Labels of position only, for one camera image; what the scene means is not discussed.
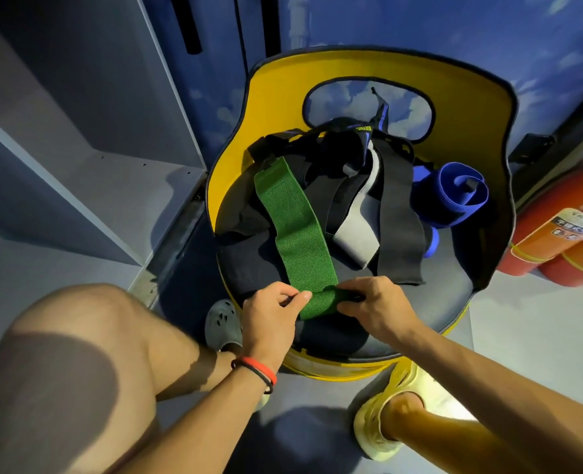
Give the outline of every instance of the white strap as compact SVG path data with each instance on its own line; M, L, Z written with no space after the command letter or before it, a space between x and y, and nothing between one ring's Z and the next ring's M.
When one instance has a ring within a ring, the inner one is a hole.
M362 268L366 268L379 249L379 200L368 195L379 175L379 156L368 143L372 167L366 183L355 195L348 214L333 240Z

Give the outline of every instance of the green strap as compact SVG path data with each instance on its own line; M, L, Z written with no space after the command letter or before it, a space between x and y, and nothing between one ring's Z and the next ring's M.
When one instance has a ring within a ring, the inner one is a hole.
M284 158L254 176L256 194L276 228L276 247L290 284L314 295L300 318L336 312L346 291L335 289L338 277L322 228Z

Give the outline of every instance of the sky mural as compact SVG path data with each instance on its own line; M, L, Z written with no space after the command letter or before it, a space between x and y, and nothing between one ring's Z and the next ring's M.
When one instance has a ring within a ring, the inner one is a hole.
M279 1L284 52L328 45L411 48L508 80L520 101L509 152L526 133L553 132L583 100L583 0ZM144 2L211 166L243 101L245 74L233 2L190 0L203 47L199 55L186 53L169 0ZM239 0L239 7L252 67L265 57L261 7L259 0ZM310 111L309 118L347 114L364 119L368 107L360 101L371 99L365 98L369 89L356 82L317 90L311 103L316 112ZM399 127L409 138L427 129L429 107L422 98L405 94L390 103L391 124L400 123L393 129Z

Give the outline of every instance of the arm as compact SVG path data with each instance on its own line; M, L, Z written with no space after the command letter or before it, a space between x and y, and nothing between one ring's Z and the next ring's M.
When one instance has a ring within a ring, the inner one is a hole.
M536 469L583 472L583 405L426 327L387 278L358 278L339 287L366 300L340 303L338 310L428 371Z
M279 303L293 296L285 307ZM243 351L276 372L293 342L298 313L311 299L275 282L243 305ZM118 474L221 473L266 385L244 367L233 370L162 437Z

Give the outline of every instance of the hand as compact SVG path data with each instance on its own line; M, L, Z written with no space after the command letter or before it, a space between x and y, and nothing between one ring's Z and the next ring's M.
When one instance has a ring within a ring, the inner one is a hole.
M399 352L423 323L417 318L403 290L386 276L358 277L341 282L339 288L358 291L366 299L338 303L338 311L356 318L375 339Z
M310 291L299 292L284 282L258 290L243 303L243 353L278 371L296 333L296 318L311 299ZM291 302L286 307L280 304Z

